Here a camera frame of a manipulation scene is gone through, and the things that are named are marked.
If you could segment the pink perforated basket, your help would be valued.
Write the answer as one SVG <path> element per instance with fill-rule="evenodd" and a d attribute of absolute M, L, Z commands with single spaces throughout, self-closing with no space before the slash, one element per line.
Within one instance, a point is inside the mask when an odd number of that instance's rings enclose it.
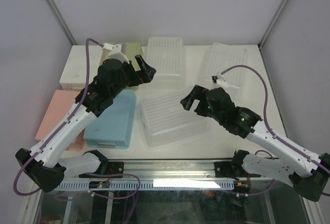
<path fill-rule="evenodd" d="M 35 140 L 37 142 L 41 141 L 63 119 L 63 117 L 69 113 L 78 94 L 78 91 L 55 91 L 35 135 Z"/>

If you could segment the clear perforated basket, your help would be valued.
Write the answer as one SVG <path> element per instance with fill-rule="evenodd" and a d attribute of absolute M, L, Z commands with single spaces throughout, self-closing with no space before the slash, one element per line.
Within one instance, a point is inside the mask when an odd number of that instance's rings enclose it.
<path fill-rule="evenodd" d="M 184 110 L 180 101 L 192 86 L 170 91 L 140 101 L 137 121 L 148 149 L 159 149 L 199 138 L 210 131 L 208 120 L 193 111 Z"/>
<path fill-rule="evenodd" d="M 186 54 L 180 37 L 149 37 L 146 62 L 156 69 L 150 88 L 181 89 L 186 85 Z"/>

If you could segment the white bottom basket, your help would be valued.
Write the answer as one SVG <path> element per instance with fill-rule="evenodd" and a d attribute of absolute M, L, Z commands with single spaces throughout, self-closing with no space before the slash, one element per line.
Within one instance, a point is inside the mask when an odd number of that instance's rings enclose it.
<path fill-rule="evenodd" d="M 211 77 L 218 72 L 223 72 L 236 65 L 247 65 L 247 53 L 246 49 L 213 43 L 203 56 L 196 83 L 209 89 L 212 86 Z M 244 68 L 235 68 L 224 74 L 224 79 L 228 84 L 225 91 L 235 103 L 241 102 L 243 99 L 245 73 Z"/>

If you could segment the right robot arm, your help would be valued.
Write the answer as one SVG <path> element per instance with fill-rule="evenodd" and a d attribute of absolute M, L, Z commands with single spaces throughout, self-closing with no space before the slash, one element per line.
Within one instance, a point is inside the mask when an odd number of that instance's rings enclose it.
<path fill-rule="evenodd" d="M 199 116 L 210 117 L 229 133 L 253 142 L 275 159 L 259 157 L 245 150 L 235 152 L 231 160 L 231 172 L 236 176 L 245 173 L 273 178 L 291 186 L 307 200 L 317 202 L 329 180 L 329 154 L 305 150 L 293 141 L 268 131 L 266 122 L 252 110 L 234 104 L 221 87 L 207 89 L 196 85 L 180 103 L 190 110 L 193 102 L 199 103 L 194 110 Z"/>

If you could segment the blue basket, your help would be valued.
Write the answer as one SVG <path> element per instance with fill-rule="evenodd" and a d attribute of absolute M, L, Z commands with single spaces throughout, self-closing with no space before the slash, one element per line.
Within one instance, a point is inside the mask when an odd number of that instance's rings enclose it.
<path fill-rule="evenodd" d="M 123 90 L 113 104 L 85 128 L 84 140 L 91 148 L 127 149 L 136 111 L 136 95 Z"/>

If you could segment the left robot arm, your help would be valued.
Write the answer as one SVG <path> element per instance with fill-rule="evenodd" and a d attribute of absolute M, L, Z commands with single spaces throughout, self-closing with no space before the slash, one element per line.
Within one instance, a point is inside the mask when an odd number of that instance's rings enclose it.
<path fill-rule="evenodd" d="M 61 156 L 72 140 L 109 108 L 126 87 L 153 80 L 156 69 L 149 66 L 141 55 L 135 59 L 139 71 L 134 69 L 131 61 L 106 59 L 61 122 L 32 148 L 18 150 L 15 157 L 21 166 L 19 172 L 25 173 L 45 193 L 57 188 L 67 178 L 90 173 L 104 176 L 108 171 L 108 159 L 97 150 L 68 159 Z"/>

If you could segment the white perforated basket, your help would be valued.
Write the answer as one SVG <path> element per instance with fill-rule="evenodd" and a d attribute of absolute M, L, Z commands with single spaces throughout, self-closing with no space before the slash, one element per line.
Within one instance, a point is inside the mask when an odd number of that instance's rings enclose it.
<path fill-rule="evenodd" d="M 89 84 L 97 74 L 102 60 L 102 49 L 97 45 L 89 46 Z M 86 84 L 87 72 L 86 48 L 84 45 L 74 45 L 71 48 L 67 62 L 60 78 L 63 90 L 81 91 Z"/>

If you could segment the green perforated basket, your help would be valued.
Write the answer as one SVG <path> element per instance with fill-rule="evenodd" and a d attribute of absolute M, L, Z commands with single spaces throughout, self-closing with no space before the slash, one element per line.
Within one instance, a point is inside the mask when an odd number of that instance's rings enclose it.
<path fill-rule="evenodd" d="M 135 56 L 141 55 L 143 56 L 143 49 L 140 43 L 123 43 L 124 46 L 124 54 L 126 55 L 127 59 L 131 61 L 135 71 L 140 70 L 140 66 L 138 65 Z"/>

